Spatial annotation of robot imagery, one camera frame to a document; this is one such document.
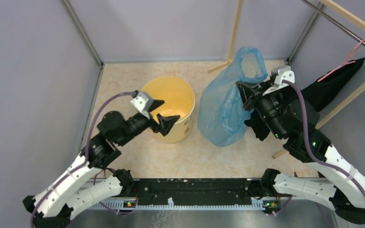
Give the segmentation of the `blue plastic trash bag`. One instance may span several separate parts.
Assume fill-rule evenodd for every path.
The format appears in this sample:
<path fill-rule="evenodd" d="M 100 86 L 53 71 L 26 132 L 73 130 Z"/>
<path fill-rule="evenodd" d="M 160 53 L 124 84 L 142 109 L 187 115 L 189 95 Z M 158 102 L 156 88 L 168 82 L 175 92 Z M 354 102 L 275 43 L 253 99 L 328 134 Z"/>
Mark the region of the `blue plastic trash bag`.
<path fill-rule="evenodd" d="M 258 84 L 268 76 L 262 53 L 255 47 L 242 47 L 232 63 L 222 70 L 202 92 L 198 130 L 213 145 L 225 147 L 245 134 L 245 121 L 252 110 L 243 109 L 236 82 Z"/>

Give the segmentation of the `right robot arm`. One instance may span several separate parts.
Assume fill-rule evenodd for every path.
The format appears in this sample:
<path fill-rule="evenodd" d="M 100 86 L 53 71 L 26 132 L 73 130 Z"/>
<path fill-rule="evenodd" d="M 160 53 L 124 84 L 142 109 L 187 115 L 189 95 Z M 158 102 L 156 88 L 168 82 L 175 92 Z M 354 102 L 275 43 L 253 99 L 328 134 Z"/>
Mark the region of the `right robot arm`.
<path fill-rule="evenodd" d="M 291 83 L 297 98 L 285 101 L 278 89 L 268 93 L 270 85 L 266 82 L 237 82 L 236 86 L 244 110 L 256 112 L 276 138 L 286 140 L 283 147 L 291 156 L 328 180 L 327 184 L 306 181 L 268 169 L 259 183 L 260 191 L 266 196 L 279 193 L 302 197 L 329 208 L 348 222 L 365 224 L 365 176 L 316 128 L 319 113 L 300 89 Z"/>

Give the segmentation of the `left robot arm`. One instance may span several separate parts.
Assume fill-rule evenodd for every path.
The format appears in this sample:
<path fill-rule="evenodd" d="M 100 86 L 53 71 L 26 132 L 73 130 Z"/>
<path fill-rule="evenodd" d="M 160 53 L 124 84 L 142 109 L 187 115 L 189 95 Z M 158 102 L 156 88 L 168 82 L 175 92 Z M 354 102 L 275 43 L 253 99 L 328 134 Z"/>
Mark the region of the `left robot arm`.
<path fill-rule="evenodd" d="M 87 189 L 82 188 L 121 155 L 118 146 L 126 145 L 146 129 L 167 136 L 181 118 L 160 113 L 151 115 L 151 111 L 164 104 L 163 100 L 135 97 L 131 102 L 138 110 L 135 115 L 125 119 L 118 111 L 106 113 L 97 124 L 99 133 L 88 134 L 90 140 L 66 171 L 44 192 L 23 200 L 31 213 L 30 227 L 65 228 L 77 215 L 102 200 L 133 192 L 133 178 L 125 169 L 114 171 L 105 181 Z"/>

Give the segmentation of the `yellow plastic trash bin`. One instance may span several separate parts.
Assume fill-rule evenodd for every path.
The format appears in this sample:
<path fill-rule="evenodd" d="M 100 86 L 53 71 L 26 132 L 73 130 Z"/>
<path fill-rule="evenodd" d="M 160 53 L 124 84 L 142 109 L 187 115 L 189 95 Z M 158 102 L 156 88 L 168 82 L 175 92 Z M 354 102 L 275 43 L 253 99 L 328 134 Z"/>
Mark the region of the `yellow plastic trash bin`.
<path fill-rule="evenodd" d="M 155 138 L 164 143 L 177 143 L 185 139 L 192 130 L 192 113 L 196 102 L 191 86 L 179 77 L 165 76 L 147 82 L 142 90 L 154 99 L 165 101 L 151 112 L 155 119 L 157 114 L 180 116 L 166 136 L 156 133 Z"/>

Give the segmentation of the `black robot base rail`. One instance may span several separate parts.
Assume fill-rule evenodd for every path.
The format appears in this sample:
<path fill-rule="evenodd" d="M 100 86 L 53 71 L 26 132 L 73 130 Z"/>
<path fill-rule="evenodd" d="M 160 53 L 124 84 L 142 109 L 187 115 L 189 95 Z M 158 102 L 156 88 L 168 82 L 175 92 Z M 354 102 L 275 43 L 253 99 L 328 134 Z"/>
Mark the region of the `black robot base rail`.
<path fill-rule="evenodd" d="M 268 197 L 278 199 L 282 194 L 262 189 L 259 179 L 135 179 L 119 197 L 132 198 L 139 206 L 166 205 L 169 199 L 176 206 L 234 206 L 251 205 Z"/>

